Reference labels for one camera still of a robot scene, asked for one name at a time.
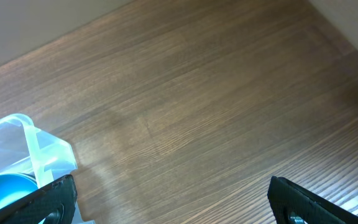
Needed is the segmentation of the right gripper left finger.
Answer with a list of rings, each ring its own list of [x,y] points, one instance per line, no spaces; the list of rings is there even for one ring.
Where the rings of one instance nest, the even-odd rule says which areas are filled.
[[[71,223],[76,201],[73,176],[64,175],[0,209],[0,223]]]

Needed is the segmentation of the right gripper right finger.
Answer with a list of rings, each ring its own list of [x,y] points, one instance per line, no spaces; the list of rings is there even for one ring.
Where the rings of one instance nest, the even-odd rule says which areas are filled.
[[[284,178],[270,179],[267,197],[279,224],[358,224],[358,216]]]

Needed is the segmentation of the dark blue plate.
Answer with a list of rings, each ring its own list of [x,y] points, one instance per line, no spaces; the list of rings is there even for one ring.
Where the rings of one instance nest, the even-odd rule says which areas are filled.
[[[36,180],[25,174],[0,174],[0,209],[36,191]]]

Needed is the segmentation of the clear plastic storage bin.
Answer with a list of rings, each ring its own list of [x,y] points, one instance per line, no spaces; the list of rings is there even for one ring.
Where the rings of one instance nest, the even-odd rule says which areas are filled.
[[[41,188],[76,168],[71,145],[35,127],[28,116],[0,119],[0,174],[30,175]],[[71,224],[84,223],[76,201]]]

